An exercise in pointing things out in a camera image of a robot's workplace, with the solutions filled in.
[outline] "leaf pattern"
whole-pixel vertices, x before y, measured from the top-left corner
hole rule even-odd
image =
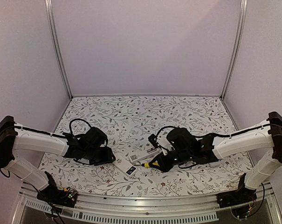
[[[85,119],[104,131],[108,146],[124,158],[151,148],[148,136],[163,126],[186,127],[193,135],[235,131],[221,101],[213,97],[74,98],[56,132],[69,132],[69,122],[74,118]],[[74,134],[88,130],[83,122],[72,126]],[[165,129],[161,138],[168,132]],[[84,166],[53,154],[44,154],[40,164],[59,187],[115,196],[186,196],[235,189],[239,177],[251,167],[247,153],[229,156],[214,168],[209,164],[192,169],[175,166],[166,174],[138,166],[138,172],[130,178],[112,164]]]

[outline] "white wall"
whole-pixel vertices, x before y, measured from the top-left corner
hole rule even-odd
[[[282,115],[282,0],[248,1],[226,102],[240,128],[266,119],[271,111]],[[253,151],[253,159],[264,152]],[[282,211],[282,168],[270,179]]]
[[[59,74],[42,0],[0,0],[0,121],[52,131],[67,96]],[[35,165],[41,158],[26,153]],[[0,224],[9,223],[21,181],[0,174]]]
[[[240,0],[55,0],[74,96],[220,95]]]

